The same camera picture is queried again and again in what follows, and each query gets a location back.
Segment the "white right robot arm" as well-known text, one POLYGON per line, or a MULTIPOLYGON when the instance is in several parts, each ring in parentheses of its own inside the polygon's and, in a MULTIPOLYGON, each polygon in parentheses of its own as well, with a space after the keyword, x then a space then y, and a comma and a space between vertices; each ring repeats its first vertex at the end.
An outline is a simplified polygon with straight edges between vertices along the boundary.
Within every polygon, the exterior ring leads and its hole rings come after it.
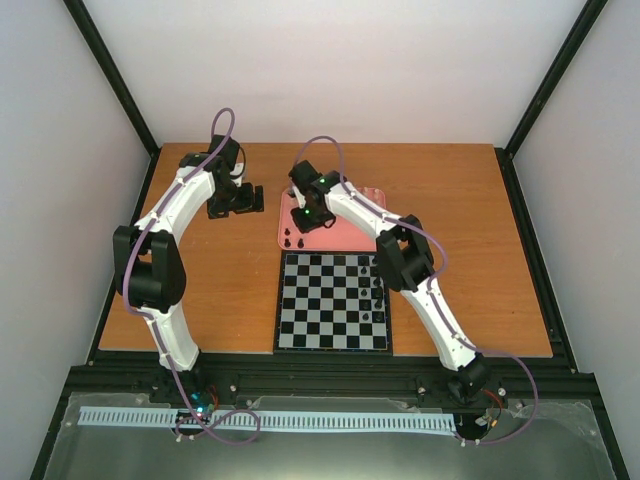
POLYGON ((340 217, 375 241, 383 283, 413 307, 431 336, 441 364, 464 387, 479 387, 488 380, 485 358, 464 333, 448 306, 436 279, 434 258, 420 221, 385 210, 336 171, 318 172, 308 161, 289 172, 298 206, 292 210, 303 233, 328 225, 340 217))

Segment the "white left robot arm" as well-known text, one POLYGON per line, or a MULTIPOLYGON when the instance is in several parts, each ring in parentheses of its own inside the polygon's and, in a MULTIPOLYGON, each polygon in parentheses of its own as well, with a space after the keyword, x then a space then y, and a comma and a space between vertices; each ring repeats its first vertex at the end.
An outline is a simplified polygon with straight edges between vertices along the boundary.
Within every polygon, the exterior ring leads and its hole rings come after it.
POLYGON ((187 277, 179 244, 201 207, 211 220, 264 210, 264 190, 246 180, 246 166, 237 141, 214 135, 207 151, 180 160, 175 178, 145 216, 113 234, 116 290, 125 309, 146 322, 160 364, 178 372, 174 392, 190 403, 206 395, 208 378, 193 368, 200 349, 182 307, 187 277))

